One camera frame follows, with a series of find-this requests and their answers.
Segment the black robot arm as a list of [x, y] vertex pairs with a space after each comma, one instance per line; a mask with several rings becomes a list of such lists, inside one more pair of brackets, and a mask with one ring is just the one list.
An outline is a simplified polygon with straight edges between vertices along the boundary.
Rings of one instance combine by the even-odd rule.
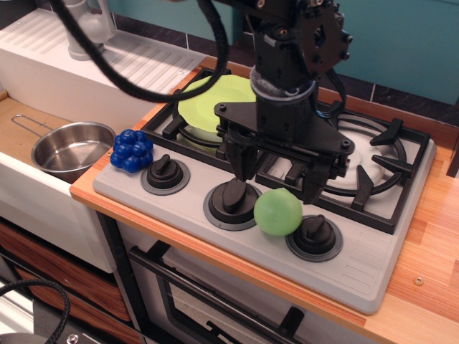
[[306, 167], [302, 199], [314, 203], [327, 182], [347, 171], [354, 144], [331, 123], [345, 108], [318, 109], [318, 81], [345, 90], [334, 67], [349, 57], [351, 35], [333, 1], [233, 1], [247, 18], [255, 48], [250, 72], [254, 102], [225, 102], [214, 111], [227, 160], [241, 181], [251, 179], [259, 152]]

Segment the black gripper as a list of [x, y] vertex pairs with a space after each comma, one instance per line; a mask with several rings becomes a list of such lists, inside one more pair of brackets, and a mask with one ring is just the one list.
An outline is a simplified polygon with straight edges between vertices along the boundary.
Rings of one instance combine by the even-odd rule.
[[240, 181], [251, 179], [258, 151], [300, 161], [306, 164], [302, 200], [314, 204], [329, 179], [346, 175], [354, 143], [318, 111], [315, 83], [297, 93], [252, 88], [254, 102], [223, 102], [214, 108], [234, 175]]

